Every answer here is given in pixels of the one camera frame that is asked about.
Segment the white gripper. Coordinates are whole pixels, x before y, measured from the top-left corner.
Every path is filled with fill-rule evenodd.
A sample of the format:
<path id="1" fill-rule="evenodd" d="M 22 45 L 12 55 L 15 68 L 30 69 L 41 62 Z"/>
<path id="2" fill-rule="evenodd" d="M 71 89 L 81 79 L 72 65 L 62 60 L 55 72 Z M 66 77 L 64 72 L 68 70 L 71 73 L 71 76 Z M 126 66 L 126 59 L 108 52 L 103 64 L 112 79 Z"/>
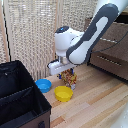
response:
<path id="1" fill-rule="evenodd" d="M 58 58 L 51 61 L 47 67 L 51 75 L 59 74 L 67 69 L 74 68 L 75 65 L 70 63 L 66 58 Z"/>

